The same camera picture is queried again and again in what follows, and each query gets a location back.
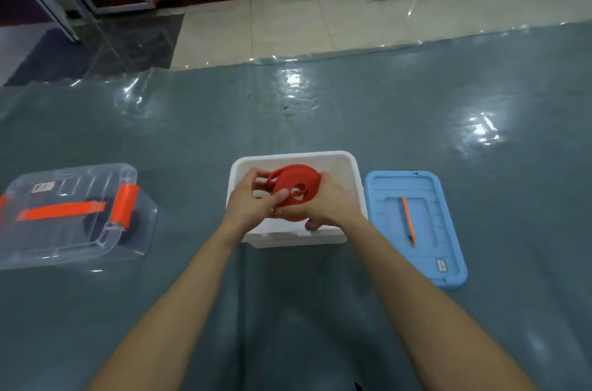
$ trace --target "forearm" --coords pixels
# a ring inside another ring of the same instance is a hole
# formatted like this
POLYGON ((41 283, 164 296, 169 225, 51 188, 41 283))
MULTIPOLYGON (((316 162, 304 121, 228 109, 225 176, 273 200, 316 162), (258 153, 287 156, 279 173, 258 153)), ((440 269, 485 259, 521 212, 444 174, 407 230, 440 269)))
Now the forearm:
POLYGON ((89 391, 174 391, 220 288, 240 233, 221 226, 101 368, 89 391))
POLYGON ((479 324, 363 217, 343 224, 425 389, 536 389, 479 324))

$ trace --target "orange pencil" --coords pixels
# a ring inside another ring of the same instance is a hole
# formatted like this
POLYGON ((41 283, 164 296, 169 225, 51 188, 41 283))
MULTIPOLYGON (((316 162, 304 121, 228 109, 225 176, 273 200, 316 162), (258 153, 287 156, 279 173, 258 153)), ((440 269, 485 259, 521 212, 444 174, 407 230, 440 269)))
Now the orange pencil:
POLYGON ((401 200, 403 200, 403 207, 405 207, 405 215, 407 215, 407 224, 409 224, 409 232, 411 233, 411 236, 409 238, 411 239, 411 242, 415 244, 415 231, 413 230, 413 224, 411 224, 411 215, 409 215, 407 199, 405 199, 405 197, 403 196, 401 200))

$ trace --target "hand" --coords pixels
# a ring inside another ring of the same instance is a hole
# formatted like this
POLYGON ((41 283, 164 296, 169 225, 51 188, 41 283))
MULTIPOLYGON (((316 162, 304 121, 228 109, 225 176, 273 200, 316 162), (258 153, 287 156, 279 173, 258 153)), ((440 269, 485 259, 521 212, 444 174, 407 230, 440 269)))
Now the hand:
POLYGON ((258 182, 258 177, 267 178, 271 171, 251 168, 230 194, 222 226, 239 231, 241 238, 249 230, 255 229, 265 218, 273 217, 274 208, 281 204, 289 194, 287 188, 264 198, 253 196, 253 190, 269 191, 269 186, 258 182))
POLYGON ((329 173, 321 173, 321 185, 313 199, 304 204, 278 208, 274 217, 309 218, 305 227, 317 230, 324 224, 341 228, 344 222, 357 215, 361 215, 360 209, 345 190, 333 182, 329 173))

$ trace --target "clear plastic box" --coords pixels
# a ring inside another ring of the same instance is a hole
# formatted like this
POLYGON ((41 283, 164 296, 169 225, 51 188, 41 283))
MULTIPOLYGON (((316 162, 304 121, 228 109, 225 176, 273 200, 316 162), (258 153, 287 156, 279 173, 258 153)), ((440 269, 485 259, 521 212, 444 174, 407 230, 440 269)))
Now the clear plastic box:
POLYGON ((0 198, 0 269, 148 252, 158 208, 126 163, 26 174, 0 198))
MULTIPOLYGON (((277 170, 278 168, 302 163, 319 172, 328 172, 337 184, 341 185, 348 196, 360 207, 360 211, 367 218, 364 187, 358 170, 358 163, 353 155, 346 151, 304 152, 297 154, 277 154, 271 156, 242 157, 230 169, 228 193, 253 167, 262 170, 277 170)), ((343 230, 333 226, 321 226, 313 232, 306 230, 306 221, 291 222, 284 219, 266 218, 255 229, 249 231, 243 242, 251 243, 256 248, 271 248, 277 246, 301 246, 319 244, 344 243, 347 239, 343 230)))

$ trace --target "red object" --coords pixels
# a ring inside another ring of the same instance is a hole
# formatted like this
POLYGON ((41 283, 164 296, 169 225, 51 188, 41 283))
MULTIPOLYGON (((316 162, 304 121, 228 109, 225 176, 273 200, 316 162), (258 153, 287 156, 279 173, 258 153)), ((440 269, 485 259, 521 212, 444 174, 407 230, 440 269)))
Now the red object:
POLYGON ((117 190, 113 210, 111 211, 111 222, 119 223, 124 229, 130 226, 131 212, 136 207, 136 198, 140 187, 135 184, 122 184, 117 190))
MULTIPOLYGON (((271 194, 284 188, 290 191, 286 200, 278 207, 295 206, 296 204, 304 204, 315 197, 321 185, 321 175, 308 165, 288 165, 273 171, 267 178, 267 184, 273 185, 271 194)), ((286 219, 296 222, 302 221, 304 218, 286 219)))
POLYGON ((89 213, 102 212, 103 210, 105 210, 105 203, 99 201, 53 204, 51 206, 27 208, 20 213, 17 221, 61 218, 64 216, 74 215, 88 215, 89 213))

